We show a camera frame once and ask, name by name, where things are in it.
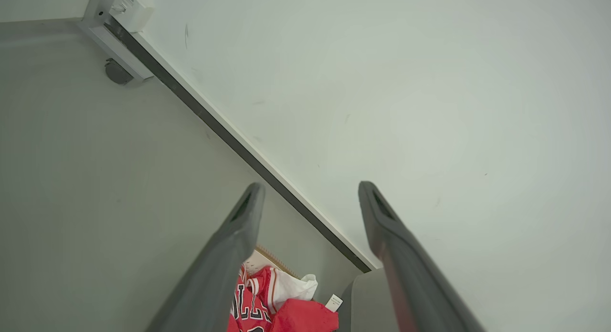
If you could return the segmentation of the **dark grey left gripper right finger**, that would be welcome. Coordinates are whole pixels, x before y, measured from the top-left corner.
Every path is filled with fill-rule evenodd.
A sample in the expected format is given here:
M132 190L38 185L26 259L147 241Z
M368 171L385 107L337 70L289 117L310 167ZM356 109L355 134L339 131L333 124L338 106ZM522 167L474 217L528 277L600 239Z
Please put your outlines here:
M382 261L401 332L482 332L483 327L373 182L358 185L369 247Z

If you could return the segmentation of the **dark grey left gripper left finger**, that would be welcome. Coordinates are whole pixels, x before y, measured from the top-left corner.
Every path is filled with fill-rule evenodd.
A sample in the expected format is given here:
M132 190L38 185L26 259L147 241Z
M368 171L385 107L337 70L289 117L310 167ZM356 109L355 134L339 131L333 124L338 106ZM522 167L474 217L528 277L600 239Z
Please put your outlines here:
M147 327L148 332L224 332L238 273L257 244L265 198L253 182L207 241Z

